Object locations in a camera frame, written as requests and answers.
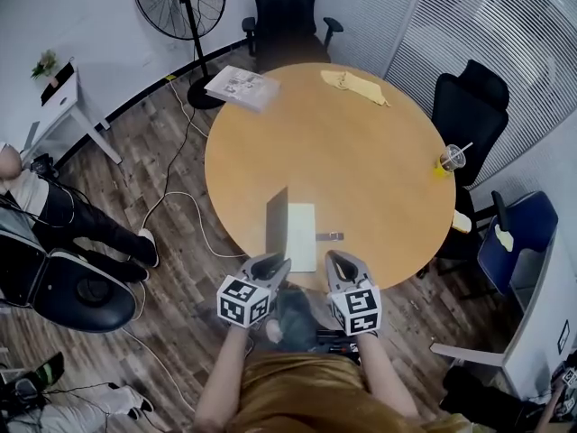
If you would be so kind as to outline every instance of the potted plant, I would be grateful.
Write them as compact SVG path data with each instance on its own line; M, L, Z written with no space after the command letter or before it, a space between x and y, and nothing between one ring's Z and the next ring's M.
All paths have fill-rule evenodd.
M52 50L46 50L41 56L38 64L32 69L31 77L34 79L40 76L45 76L50 78L50 84L57 88L58 80L53 76L53 73L57 70L58 60L56 59L56 53Z

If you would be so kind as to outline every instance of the fan stand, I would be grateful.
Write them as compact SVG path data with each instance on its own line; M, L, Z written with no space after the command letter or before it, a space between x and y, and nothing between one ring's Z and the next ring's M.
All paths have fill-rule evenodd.
M195 109L214 109L220 107L224 104L222 99L217 99L211 97L206 93L205 86L210 82L215 76L208 74L208 69L206 68L205 55L202 52L202 47L200 46L200 37L198 36L198 29L195 23L195 16L192 13L192 4L190 0L180 0L184 6L187 8L188 20L190 22L190 29L192 31L192 36L195 40L195 47L197 48L198 61L200 62L200 68L202 69L202 78L197 81L188 89L187 100L188 103Z

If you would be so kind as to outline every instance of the round wooden table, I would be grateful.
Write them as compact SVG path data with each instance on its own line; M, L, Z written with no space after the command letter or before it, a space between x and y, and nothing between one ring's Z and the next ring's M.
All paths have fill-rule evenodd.
M380 85L390 107L330 87L322 69L348 70ZM435 127L404 93L357 69L298 64L273 70L280 92L258 114L227 104L206 146L208 194L224 228L250 256L265 253L267 202L288 187L289 202L315 204L314 273L291 273L299 286L328 290L325 253L363 259L382 289L433 258L453 220L453 176L434 165L444 149Z

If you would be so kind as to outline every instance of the window blinds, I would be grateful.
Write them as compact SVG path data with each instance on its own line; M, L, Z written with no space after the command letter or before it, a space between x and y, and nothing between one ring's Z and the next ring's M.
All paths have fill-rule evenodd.
M335 34L331 41L332 62L381 76L410 3L411 0L316 0L317 34L324 39L323 17L336 18L344 32Z
M418 0L386 80L432 113L435 83L474 59L501 75L509 125L475 185L544 137L577 106L575 0Z

